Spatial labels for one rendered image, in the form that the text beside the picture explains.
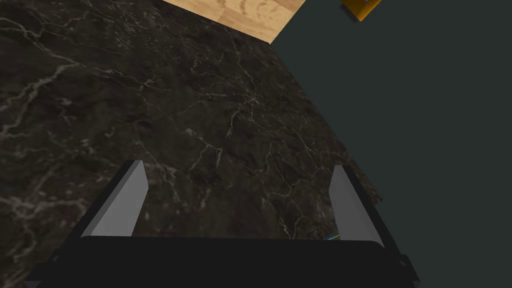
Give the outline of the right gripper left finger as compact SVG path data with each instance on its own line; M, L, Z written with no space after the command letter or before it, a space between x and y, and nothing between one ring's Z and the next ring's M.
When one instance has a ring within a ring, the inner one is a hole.
M109 236L130 237L147 196L149 184L141 160L129 161L120 176L112 179L113 187L106 190L106 197L92 212L80 237Z

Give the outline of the yellow box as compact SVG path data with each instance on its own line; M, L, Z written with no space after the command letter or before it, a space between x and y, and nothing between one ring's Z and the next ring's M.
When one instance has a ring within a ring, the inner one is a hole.
M340 0L341 8L354 22L362 22L382 0Z

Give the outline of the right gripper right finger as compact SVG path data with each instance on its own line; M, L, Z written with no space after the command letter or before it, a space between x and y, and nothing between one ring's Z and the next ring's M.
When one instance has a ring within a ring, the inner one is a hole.
M385 246L341 165L333 169L328 193L340 240L369 241Z

